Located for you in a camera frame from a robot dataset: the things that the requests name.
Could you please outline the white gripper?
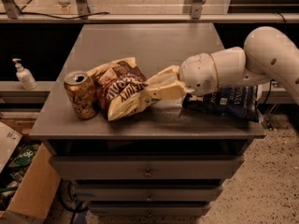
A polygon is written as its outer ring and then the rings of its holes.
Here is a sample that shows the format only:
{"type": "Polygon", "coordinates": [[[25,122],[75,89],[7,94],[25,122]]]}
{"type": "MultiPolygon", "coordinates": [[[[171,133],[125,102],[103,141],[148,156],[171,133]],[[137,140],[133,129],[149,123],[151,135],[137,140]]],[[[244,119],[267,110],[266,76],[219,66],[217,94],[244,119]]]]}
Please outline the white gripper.
{"type": "Polygon", "coordinates": [[[216,65],[210,54],[186,59],[182,65],[171,65],[147,80],[147,93],[152,99],[178,99],[187,93],[203,96],[218,88],[216,65]]]}

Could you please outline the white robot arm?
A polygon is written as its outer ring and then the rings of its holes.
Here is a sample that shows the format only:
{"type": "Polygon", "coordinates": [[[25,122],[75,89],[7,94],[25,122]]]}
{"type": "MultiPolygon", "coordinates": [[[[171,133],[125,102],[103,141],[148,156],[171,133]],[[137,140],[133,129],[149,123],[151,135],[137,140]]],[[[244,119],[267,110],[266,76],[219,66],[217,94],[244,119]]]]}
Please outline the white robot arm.
{"type": "Polygon", "coordinates": [[[272,79],[299,104],[299,49],[278,29],[264,26],[250,32],[242,48],[201,53],[165,68],[148,79],[146,91],[153,99],[177,99],[272,79]]]}

